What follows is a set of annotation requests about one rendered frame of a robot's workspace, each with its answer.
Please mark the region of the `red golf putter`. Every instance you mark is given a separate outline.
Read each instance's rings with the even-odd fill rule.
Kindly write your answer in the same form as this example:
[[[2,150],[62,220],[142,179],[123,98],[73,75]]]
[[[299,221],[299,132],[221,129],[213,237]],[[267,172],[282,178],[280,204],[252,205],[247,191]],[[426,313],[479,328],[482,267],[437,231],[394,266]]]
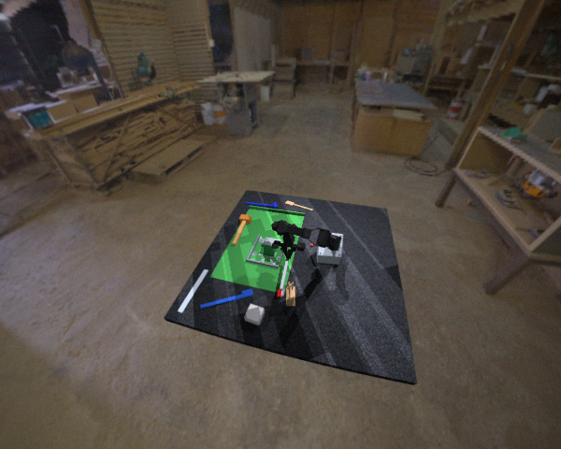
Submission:
[[[287,272],[287,268],[288,268],[289,257],[290,257],[290,250],[288,249],[286,262],[285,262],[285,266],[284,266],[284,271],[283,271],[283,275],[282,275],[282,280],[281,280],[281,285],[280,285],[280,289],[278,290],[277,297],[283,297],[284,296],[283,286],[284,286],[286,272]]]

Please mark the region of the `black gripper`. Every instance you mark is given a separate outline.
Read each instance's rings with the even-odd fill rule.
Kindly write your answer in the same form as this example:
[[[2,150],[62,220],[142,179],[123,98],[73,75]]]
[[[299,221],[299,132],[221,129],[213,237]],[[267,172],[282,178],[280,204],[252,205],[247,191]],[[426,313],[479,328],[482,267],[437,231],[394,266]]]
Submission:
[[[283,253],[285,254],[286,257],[287,257],[287,247],[291,247],[291,250],[290,250],[290,259],[291,259],[292,253],[295,252],[296,248],[297,248],[298,251],[304,252],[306,244],[305,243],[300,243],[300,242],[298,242],[298,245],[294,244],[294,235],[292,235],[292,236],[284,236],[283,235],[283,243],[281,243],[279,240],[275,240],[272,243],[272,248],[273,249],[278,249],[279,246],[280,246],[280,250],[283,251]]]

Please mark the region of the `white flat bar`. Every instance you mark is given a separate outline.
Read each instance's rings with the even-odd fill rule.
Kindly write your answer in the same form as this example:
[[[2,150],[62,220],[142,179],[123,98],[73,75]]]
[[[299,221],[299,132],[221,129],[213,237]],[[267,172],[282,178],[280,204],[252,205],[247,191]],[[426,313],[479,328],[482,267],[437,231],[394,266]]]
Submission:
[[[201,274],[201,276],[199,277],[199,279],[197,280],[197,282],[194,284],[194,286],[192,287],[191,292],[189,293],[189,295],[183,300],[184,302],[182,303],[182,305],[180,306],[180,308],[178,309],[178,311],[183,312],[186,308],[186,305],[188,304],[188,302],[191,300],[191,298],[194,295],[195,290],[197,289],[197,287],[200,285],[200,283],[204,280],[205,275],[207,274],[208,270],[204,269],[203,273]]]

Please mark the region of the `orange mallet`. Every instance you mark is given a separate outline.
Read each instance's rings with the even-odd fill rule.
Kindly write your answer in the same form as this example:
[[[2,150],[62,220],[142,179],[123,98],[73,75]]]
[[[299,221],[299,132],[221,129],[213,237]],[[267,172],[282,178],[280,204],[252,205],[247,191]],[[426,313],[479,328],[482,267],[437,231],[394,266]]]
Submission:
[[[249,225],[249,224],[251,223],[251,221],[252,221],[252,217],[251,217],[250,215],[241,214],[240,217],[239,217],[239,220],[240,220],[241,225],[240,225],[240,227],[239,227],[239,229],[238,229],[238,231],[237,231],[237,234],[236,234],[236,236],[235,236],[235,238],[234,238],[234,240],[233,240],[233,242],[232,242],[232,245],[233,245],[233,246],[236,246],[236,245],[237,245],[237,242],[238,242],[238,240],[239,240],[239,238],[240,238],[240,235],[241,235],[241,233],[242,233],[242,231],[243,231],[243,229],[244,229],[245,224],[248,224],[248,225]]]

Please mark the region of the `green putting mat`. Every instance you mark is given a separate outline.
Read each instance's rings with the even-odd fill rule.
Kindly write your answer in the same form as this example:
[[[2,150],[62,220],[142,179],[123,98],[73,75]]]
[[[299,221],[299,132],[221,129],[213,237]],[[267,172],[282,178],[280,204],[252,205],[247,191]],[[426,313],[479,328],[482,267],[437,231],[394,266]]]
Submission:
[[[277,232],[272,229],[271,225],[274,222],[283,220],[288,224],[295,224],[297,227],[301,228],[304,216],[256,209],[249,209],[246,215],[252,217],[251,223],[245,224],[237,245],[233,246],[232,242],[237,234],[237,229],[227,245],[220,262],[211,273],[210,278],[235,282],[278,293],[278,290],[281,289],[281,280],[286,262],[285,254],[283,254],[279,268],[250,263],[247,262],[246,259],[259,234],[264,237],[261,248],[266,238],[283,240],[283,235],[278,235]],[[278,252],[274,254],[274,256],[270,255],[269,259],[266,254],[259,252],[258,255],[260,256],[254,257],[253,250],[250,259],[272,265],[274,260],[270,259],[278,260]],[[265,261],[260,261],[262,259],[265,259]]]

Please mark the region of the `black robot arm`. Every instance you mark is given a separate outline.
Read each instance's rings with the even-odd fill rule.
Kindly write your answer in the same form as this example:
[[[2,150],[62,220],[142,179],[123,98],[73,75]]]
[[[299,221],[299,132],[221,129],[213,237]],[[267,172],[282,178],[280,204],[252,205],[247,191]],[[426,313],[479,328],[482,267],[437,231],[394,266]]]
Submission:
[[[308,229],[308,228],[300,228],[297,227],[295,224],[288,224],[286,221],[280,220],[278,222],[274,222],[272,225],[272,229],[277,232],[278,235],[284,236],[292,236],[297,235],[303,239],[308,239],[313,245],[319,246],[322,248],[328,247],[331,251],[338,251],[339,244],[341,241],[341,237],[332,235],[329,230],[325,230],[322,228],[315,228],[315,229]],[[310,233],[312,230],[320,229],[320,233],[317,239],[317,243],[314,244],[310,239]],[[318,245],[317,245],[318,244]]]

